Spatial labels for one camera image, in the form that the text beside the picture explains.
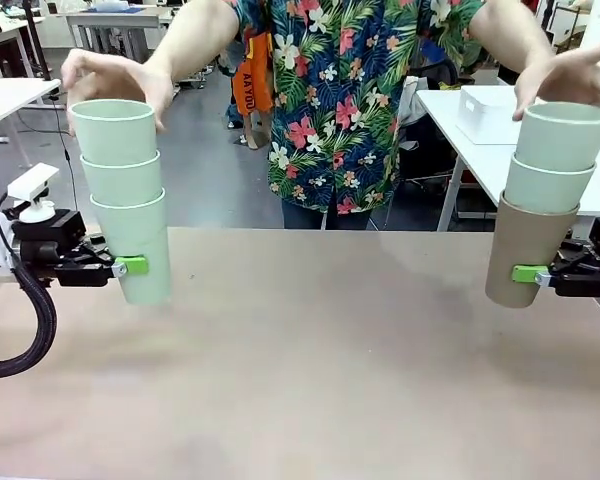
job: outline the stack of cups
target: stack of cups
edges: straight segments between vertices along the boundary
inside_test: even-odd
[[[130,100],[70,108],[91,204],[115,257],[144,257],[148,273],[120,278],[125,300],[157,305],[171,295],[165,190],[153,109]]]
[[[536,284],[515,283],[516,265],[549,265],[575,223],[600,151],[600,109],[555,102],[527,108],[498,206],[486,293],[531,305]]]

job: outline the orange fabric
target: orange fabric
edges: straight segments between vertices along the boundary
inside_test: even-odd
[[[249,40],[247,58],[233,77],[233,95],[240,115],[259,110],[266,112],[273,107],[271,92],[267,85],[269,62],[269,34],[263,33]]]

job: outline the hawaiian shirt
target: hawaiian shirt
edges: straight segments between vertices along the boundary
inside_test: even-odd
[[[245,43],[273,36],[271,190],[321,212],[336,195],[339,214],[388,201],[398,105],[418,36],[460,65],[475,46],[467,29],[483,0],[227,1]]]

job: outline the hand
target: hand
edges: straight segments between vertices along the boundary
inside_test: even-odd
[[[157,66],[128,58],[73,49],[62,64],[67,107],[93,98],[123,98],[147,102],[155,111],[156,128],[164,131],[162,115],[171,104],[171,76]],[[71,116],[67,113],[73,135]]]
[[[536,97],[547,101],[586,103],[600,107],[600,46],[570,50],[532,62],[518,78],[514,120]]]

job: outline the corrugated black hose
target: corrugated black hose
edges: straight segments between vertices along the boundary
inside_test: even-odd
[[[7,198],[0,197],[0,208]],[[0,360],[0,378],[22,373],[38,364],[47,354],[56,336],[57,314],[49,292],[38,278],[24,265],[7,241],[0,224],[0,238],[13,259],[11,269],[20,287],[29,297],[38,318],[38,330],[26,352],[10,360]]]

